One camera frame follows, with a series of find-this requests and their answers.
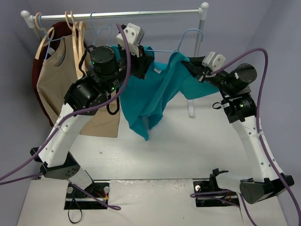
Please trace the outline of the teal t shirt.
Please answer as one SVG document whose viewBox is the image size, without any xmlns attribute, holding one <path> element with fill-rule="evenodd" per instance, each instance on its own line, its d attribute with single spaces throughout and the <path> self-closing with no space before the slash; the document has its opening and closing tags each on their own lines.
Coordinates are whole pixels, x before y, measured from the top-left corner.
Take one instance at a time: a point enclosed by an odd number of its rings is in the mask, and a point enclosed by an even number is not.
<svg viewBox="0 0 301 226">
<path fill-rule="evenodd" d="M 131 76 L 120 96 L 123 115 L 129 128 L 149 139 L 148 131 L 162 119 L 167 103 L 181 92 L 192 100 L 218 92 L 209 83 L 200 83 L 192 77 L 182 61 L 189 58 L 182 53 L 173 53 L 168 63 L 152 62 L 145 79 Z"/>
</svg>

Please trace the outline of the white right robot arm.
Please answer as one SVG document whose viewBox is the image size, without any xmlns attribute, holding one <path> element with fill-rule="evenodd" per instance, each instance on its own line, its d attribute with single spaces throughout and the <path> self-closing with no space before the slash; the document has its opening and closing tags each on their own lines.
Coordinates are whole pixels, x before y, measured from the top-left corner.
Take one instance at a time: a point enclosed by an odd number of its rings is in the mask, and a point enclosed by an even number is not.
<svg viewBox="0 0 301 226">
<path fill-rule="evenodd" d="M 209 191 L 219 194 L 223 190 L 231 190 L 242 195 L 249 204 L 254 204 L 281 194 L 286 185 L 294 185 L 294 180 L 279 167 L 262 131 L 257 106 L 249 89 L 257 77 L 256 69 L 250 64 L 241 64 L 230 73 L 222 70 L 212 75 L 224 60 L 223 55 L 211 52 L 208 56 L 191 57 L 182 64 L 193 78 L 219 89 L 221 108 L 238 134 L 251 165 L 251 177 L 214 169 L 208 182 Z"/>
</svg>

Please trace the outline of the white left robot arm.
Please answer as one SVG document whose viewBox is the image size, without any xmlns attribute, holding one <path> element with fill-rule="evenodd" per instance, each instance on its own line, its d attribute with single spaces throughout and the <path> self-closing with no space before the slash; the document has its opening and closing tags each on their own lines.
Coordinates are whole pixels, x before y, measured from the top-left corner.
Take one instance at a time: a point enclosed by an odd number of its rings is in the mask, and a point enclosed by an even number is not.
<svg viewBox="0 0 301 226">
<path fill-rule="evenodd" d="M 62 110 L 47 140 L 30 154 L 40 162 L 40 171 L 46 178 L 69 180 L 77 185 L 82 197 L 94 192 L 94 181 L 70 153 L 70 148 L 81 129 L 96 114 L 119 97 L 120 88 L 133 75 L 144 79 L 154 55 L 141 45 L 132 53 L 118 45 L 118 53 L 112 47 L 90 46 L 92 68 L 68 89 Z"/>
</svg>

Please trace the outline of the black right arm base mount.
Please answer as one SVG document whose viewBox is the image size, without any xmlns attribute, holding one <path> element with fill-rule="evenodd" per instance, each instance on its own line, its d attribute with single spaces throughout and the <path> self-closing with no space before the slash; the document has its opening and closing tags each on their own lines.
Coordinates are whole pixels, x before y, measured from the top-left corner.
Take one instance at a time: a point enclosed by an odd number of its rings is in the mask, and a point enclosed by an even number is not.
<svg viewBox="0 0 301 226">
<path fill-rule="evenodd" d="M 195 200 L 196 207 L 240 207 L 238 195 L 230 190 L 221 189 L 216 177 L 227 170 L 214 169 L 208 179 L 193 181 L 194 192 L 190 198 Z"/>
</svg>

